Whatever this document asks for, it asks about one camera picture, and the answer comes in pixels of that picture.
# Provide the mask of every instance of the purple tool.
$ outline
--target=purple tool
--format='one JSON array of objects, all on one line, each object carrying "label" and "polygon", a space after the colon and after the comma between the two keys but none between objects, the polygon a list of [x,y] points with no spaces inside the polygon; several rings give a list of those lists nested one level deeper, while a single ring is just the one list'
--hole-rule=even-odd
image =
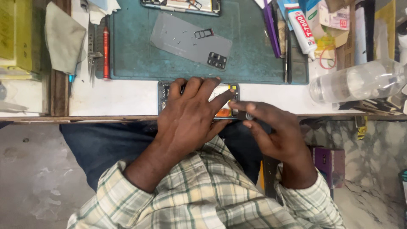
[{"label": "purple tool", "polygon": [[273,47],[274,55],[276,55],[276,58],[280,58],[280,46],[278,45],[276,30],[274,29],[273,16],[271,15],[271,9],[269,4],[267,3],[267,0],[264,0],[263,14],[264,19],[266,20],[267,31],[269,32],[269,38],[271,41],[271,46]]}]

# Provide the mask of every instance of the teal repair mat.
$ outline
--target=teal repair mat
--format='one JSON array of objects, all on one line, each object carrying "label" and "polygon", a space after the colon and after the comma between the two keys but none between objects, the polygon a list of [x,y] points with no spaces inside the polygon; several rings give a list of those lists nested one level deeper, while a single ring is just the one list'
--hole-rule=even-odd
[{"label": "teal repair mat", "polygon": [[[263,12],[252,0],[222,0],[222,15],[212,17],[149,9],[137,0],[118,0],[121,10],[110,16],[110,68],[112,79],[174,80],[220,76],[224,82],[285,84],[284,59],[274,56],[265,33]],[[160,12],[166,12],[232,41],[224,72],[150,45],[150,36]],[[96,49],[103,53],[96,27]],[[97,61],[96,77],[103,77],[103,59]],[[307,84],[307,74],[292,76],[291,84]]]}]

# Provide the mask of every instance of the t-7000 glue tube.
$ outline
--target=t-7000 glue tube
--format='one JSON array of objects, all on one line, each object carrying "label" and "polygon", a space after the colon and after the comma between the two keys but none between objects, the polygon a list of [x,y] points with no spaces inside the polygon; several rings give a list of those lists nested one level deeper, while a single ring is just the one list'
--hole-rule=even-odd
[{"label": "t-7000 glue tube", "polygon": [[300,5],[298,3],[284,4],[284,7],[288,11],[288,18],[290,19],[302,53],[308,54],[311,60],[314,61],[314,51],[317,49],[317,45],[305,19],[304,13],[300,9]]}]

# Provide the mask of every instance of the red screwdriver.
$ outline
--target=red screwdriver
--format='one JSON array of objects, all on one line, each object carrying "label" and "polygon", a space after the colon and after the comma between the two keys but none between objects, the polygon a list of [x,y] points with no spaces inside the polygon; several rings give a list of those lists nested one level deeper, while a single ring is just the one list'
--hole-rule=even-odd
[{"label": "red screwdriver", "polygon": [[109,31],[107,30],[107,20],[105,29],[103,30],[103,50],[105,52],[105,61],[103,63],[103,80],[109,81],[110,78],[110,64],[109,64]]}]

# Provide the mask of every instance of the sim card tray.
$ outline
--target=sim card tray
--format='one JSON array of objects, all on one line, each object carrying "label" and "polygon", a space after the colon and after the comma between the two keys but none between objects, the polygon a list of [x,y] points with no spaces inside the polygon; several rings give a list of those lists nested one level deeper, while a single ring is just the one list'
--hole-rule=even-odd
[{"label": "sim card tray", "polygon": [[195,38],[196,39],[201,39],[201,38],[204,38],[204,37],[210,37],[210,36],[213,36],[213,35],[215,35],[214,33],[213,33],[213,30],[212,29],[205,29],[205,30],[200,30],[200,31],[196,31],[195,33],[194,33],[194,35],[195,35]]},{"label": "sim card tray", "polygon": [[198,10],[201,10],[202,4],[199,3],[198,1],[194,0],[187,0],[187,2],[193,6],[195,6]]}]

